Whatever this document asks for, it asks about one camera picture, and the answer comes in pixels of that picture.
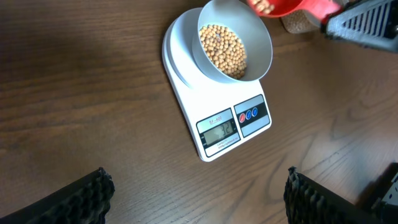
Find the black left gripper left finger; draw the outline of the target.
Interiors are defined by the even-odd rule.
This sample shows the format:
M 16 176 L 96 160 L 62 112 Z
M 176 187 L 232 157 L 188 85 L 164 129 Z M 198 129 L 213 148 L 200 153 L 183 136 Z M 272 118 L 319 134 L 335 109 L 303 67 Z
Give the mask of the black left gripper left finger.
M 104 224 L 115 192 L 112 177 L 100 167 L 47 197 L 1 218 L 9 224 Z

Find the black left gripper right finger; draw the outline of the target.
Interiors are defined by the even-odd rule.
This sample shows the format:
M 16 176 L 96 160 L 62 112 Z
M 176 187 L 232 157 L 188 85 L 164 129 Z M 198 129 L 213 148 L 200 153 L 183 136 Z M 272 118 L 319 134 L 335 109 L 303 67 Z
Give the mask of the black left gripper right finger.
M 377 224 L 381 221 L 289 168 L 284 202 L 289 224 Z

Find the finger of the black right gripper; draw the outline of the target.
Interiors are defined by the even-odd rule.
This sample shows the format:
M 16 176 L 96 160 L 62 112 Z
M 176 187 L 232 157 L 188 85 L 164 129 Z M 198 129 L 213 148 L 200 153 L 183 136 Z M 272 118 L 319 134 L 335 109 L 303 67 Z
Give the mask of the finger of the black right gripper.
M 320 30 L 330 40 L 397 52 L 397 0 L 349 2 L 329 15 Z

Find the red measuring scoop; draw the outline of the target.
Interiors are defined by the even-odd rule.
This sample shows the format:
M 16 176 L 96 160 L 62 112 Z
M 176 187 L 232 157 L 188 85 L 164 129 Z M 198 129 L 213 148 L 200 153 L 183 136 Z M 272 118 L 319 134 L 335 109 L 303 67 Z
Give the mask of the red measuring scoop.
M 270 14 L 256 12 L 247 0 L 248 5 L 258 16 L 277 18 L 287 16 L 295 11 L 304 10 L 317 18 L 321 24 L 325 24 L 329 15 L 342 10 L 342 6 L 330 0 L 268 0 L 275 6 Z

